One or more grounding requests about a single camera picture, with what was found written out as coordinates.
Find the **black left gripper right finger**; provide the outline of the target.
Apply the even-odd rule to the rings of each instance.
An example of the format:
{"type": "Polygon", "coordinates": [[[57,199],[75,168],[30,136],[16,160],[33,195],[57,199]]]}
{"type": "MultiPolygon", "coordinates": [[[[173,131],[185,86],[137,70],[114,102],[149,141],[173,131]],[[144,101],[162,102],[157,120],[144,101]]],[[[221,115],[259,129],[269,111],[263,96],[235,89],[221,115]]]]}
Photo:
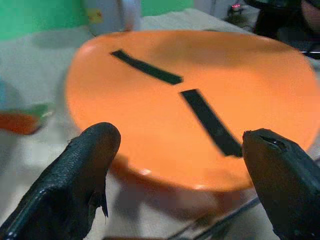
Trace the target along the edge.
{"type": "Polygon", "coordinates": [[[294,141],[245,131],[242,154],[258,198],[281,240],[320,238],[320,168],[294,141]]]}

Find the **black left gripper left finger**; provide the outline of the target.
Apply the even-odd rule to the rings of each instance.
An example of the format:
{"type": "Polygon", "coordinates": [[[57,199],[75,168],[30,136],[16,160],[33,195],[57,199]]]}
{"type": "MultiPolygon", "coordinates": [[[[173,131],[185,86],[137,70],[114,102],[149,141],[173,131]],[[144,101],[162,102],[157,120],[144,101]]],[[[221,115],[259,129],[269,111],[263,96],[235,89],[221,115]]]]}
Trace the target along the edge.
{"type": "Polygon", "coordinates": [[[107,122],[73,138],[2,224],[1,239],[84,239],[96,210],[108,214],[106,175],[120,143],[120,132],[107,122]]]}

